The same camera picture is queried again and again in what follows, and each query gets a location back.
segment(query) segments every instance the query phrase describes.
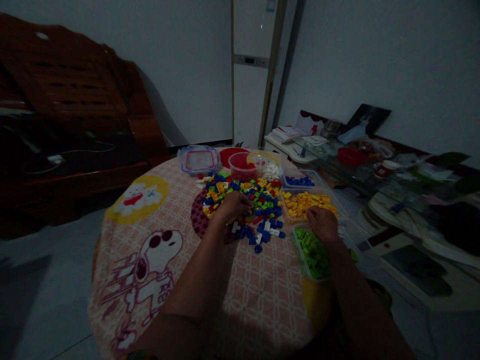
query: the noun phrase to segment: white floor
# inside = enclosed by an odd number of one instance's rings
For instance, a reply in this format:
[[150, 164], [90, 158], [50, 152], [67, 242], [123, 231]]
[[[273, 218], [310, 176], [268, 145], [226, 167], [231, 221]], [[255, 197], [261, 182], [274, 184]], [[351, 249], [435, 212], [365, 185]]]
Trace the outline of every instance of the white floor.
[[[0, 242], [0, 359], [101, 358], [87, 305], [104, 212]], [[478, 359], [480, 313], [429, 313], [383, 271], [369, 277], [392, 294], [395, 321], [419, 359]]]
[[3, 344], [12, 359], [100, 359], [88, 322], [92, 256], [105, 210], [0, 244]]

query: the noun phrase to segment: cartoon cloud print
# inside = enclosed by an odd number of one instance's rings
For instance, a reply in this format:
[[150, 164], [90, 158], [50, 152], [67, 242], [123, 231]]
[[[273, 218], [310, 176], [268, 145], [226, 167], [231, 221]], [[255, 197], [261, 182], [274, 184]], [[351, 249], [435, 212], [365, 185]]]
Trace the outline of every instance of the cartoon cloud print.
[[147, 206], [158, 204], [163, 197], [161, 193], [157, 192], [157, 185], [145, 188], [143, 194]]
[[145, 184], [142, 182], [130, 185], [123, 194], [125, 199], [115, 206], [114, 211], [123, 216], [129, 216], [134, 210], [141, 209], [145, 204], [144, 187]]

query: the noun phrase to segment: white wall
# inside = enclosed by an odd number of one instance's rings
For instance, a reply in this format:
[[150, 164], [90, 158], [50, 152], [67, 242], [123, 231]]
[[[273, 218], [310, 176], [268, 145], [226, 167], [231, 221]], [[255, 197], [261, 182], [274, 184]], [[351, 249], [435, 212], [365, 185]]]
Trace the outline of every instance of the white wall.
[[479, 39], [476, 0], [307, 0], [278, 123], [375, 105], [379, 136], [480, 168]]
[[3, 0], [0, 11], [134, 61], [169, 145], [232, 138], [230, 1]]

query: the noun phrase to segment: cable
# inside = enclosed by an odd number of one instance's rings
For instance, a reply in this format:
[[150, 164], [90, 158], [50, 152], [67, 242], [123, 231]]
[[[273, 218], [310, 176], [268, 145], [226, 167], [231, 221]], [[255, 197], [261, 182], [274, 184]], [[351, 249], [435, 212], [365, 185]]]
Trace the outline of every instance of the cable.
[[36, 172], [26, 172], [24, 169], [25, 169], [25, 165], [22, 166], [21, 168], [21, 172], [24, 173], [24, 174], [43, 174], [43, 173], [48, 173], [56, 168], [58, 168], [61, 164], [55, 164], [54, 167], [51, 167], [49, 168], [48, 170], [43, 170], [43, 171], [36, 171]]
[[77, 152], [106, 153], [106, 152], [112, 151], [113, 149], [116, 148], [116, 146], [114, 144], [111, 144], [111, 143], [108, 143], [108, 142], [102, 142], [102, 141], [95, 141], [95, 142], [99, 143], [99, 144], [110, 145], [111, 148], [109, 148], [107, 150], [82, 150], [82, 149], [80, 149], [80, 150], [68, 150], [68, 151], [56, 152], [55, 154], [59, 155], [59, 154], [77, 153]]
[[[99, 143], [99, 144], [105, 144], [105, 145], [110, 145], [111, 148], [109, 149], [106, 149], [106, 150], [68, 150], [68, 151], [62, 151], [62, 152], [57, 152], [55, 155], [60, 155], [60, 154], [67, 154], [67, 153], [77, 153], [77, 152], [87, 152], [87, 153], [106, 153], [106, 152], [109, 152], [109, 151], [112, 151], [114, 149], [116, 149], [116, 146], [114, 144], [111, 144], [111, 143], [108, 143], [108, 142], [102, 142], [102, 141], [95, 141], [96, 143]], [[58, 163], [56, 164], [55, 166], [49, 168], [48, 170], [42, 170], [42, 171], [36, 171], [36, 172], [26, 172], [24, 169], [26, 167], [26, 165], [22, 166], [21, 168], [21, 172], [24, 173], [24, 174], [29, 174], [29, 175], [33, 175], [33, 174], [44, 174], [44, 173], [48, 173], [48, 172], [51, 172], [52, 170], [55, 170], [56, 168], [58, 168], [61, 164], [63, 164], [62, 162], [61, 163]]]

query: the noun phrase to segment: yellow circle print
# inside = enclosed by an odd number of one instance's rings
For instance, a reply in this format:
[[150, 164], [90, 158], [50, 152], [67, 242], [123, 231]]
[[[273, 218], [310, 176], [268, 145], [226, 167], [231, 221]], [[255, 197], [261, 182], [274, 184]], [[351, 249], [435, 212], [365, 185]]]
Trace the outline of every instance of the yellow circle print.
[[105, 216], [121, 225], [134, 224], [155, 212], [169, 194], [169, 186], [158, 176], [144, 175], [133, 181]]

